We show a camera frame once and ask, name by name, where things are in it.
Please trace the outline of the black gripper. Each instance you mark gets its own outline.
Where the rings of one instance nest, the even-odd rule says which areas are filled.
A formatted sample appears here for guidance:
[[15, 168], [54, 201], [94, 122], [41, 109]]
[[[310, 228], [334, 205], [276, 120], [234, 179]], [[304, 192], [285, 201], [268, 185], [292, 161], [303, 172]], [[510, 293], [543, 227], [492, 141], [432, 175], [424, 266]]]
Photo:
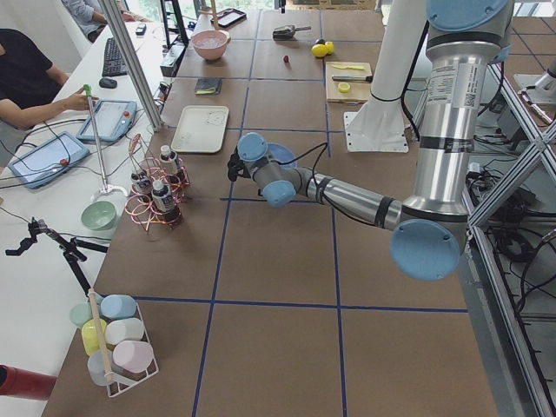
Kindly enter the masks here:
[[245, 166], [244, 161], [239, 156], [237, 148], [235, 148], [234, 152], [231, 154], [227, 162], [227, 168], [228, 168], [228, 179], [231, 182], [236, 182], [239, 177], [251, 178], [248, 169]]

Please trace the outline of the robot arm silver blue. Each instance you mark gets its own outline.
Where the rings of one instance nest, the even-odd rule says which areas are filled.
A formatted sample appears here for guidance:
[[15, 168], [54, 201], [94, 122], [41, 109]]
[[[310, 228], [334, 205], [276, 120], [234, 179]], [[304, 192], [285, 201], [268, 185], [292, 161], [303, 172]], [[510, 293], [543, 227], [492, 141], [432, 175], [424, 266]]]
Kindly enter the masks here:
[[466, 244], [462, 201], [487, 66], [510, 50], [510, 1], [395, 1], [370, 96], [351, 115], [352, 151], [389, 151], [403, 140], [404, 90], [420, 54], [432, 64], [413, 193], [404, 201], [309, 168], [280, 162], [257, 133], [244, 135], [228, 161], [228, 178], [253, 180], [279, 208], [304, 195], [393, 235], [390, 254], [406, 275], [433, 281], [450, 275]]

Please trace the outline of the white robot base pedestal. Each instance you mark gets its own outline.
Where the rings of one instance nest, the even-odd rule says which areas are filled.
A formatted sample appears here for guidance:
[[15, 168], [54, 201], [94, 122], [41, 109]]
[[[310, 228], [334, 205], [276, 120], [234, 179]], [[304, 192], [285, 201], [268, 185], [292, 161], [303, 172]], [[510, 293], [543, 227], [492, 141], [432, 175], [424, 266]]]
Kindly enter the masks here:
[[392, 2], [370, 97], [358, 112], [345, 114], [349, 152], [408, 152], [401, 97], [426, 22], [425, 1]]

